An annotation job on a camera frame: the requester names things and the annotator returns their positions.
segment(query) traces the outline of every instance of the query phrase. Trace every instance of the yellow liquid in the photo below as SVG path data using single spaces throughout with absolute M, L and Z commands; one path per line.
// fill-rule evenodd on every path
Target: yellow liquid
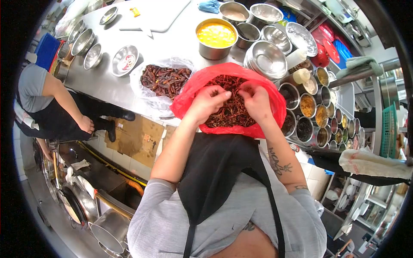
M 205 24 L 198 30 L 197 36 L 210 47 L 229 47 L 235 42 L 235 34 L 230 27 L 218 23 Z

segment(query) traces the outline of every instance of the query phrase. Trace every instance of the blue cloth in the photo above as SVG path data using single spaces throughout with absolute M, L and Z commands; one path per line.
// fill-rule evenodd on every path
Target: blue cloth
M 219 3 L 217 0 L 208 0 L 202 3 L 199 3 L 198 9 L 204 12 L 211 12 L 213 14 L 218 14 Z

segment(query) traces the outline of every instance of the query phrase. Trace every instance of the hand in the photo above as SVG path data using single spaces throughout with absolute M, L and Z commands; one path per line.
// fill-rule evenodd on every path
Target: hand
M 205 123 L 212 113 L 218 112 L 230 97 L 231 92 L 225 91 L 219 85 L 203 87 L 186 112 L 185 118 L 191 119 L 196 126 L 199 126 Z
M 78 122 L 78 126 L 80 127 L 80 129 L 87 133 L 92 133 L 95 130 L 93 121 L 87 116 L 82 116 L 82 118 Z
M 243 83 L 238 91 L 244 98 L 248 114 L 259 124 L 268 119 L 274 119 L 270 108 L 270 100 L 266 89 L 259 85 Z

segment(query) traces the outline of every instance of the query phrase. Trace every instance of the orange hose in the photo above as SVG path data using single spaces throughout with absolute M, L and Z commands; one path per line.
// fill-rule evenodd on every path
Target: orange hose
M 142 189 L 142 187 L 140 186 L 140 184 L 138 184 L 137 182 L 134 182 L 134 181 L 132 181 L 132 180 L 130 180 L 130 179 L 127 179 L 127 178 L 125 178 L 125 180 L 126 180 L 126 183 L 127 183 L 128 185 L 130 185 L 131 187 L 135 188 L 135 189 L 138 191 L 138 193 L 139 193 L 141 196 L 143 196 L 143 189 Z

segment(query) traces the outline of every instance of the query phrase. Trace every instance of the black shoe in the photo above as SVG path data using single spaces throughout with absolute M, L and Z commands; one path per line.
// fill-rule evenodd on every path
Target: black shoe
M 128 120 L 128 121 L 134 121 L 135 120 L 135 113 L 133 113 L 132 111 L 128 111 L 128 110 L 123 110 L 122 114 L 119 118 Z
M 106 129 L 107 135 L 109 136 L 109 141 L 115 142 L 116 133 L 115 133 L 115 121 L 109 121 L 108 128 Z

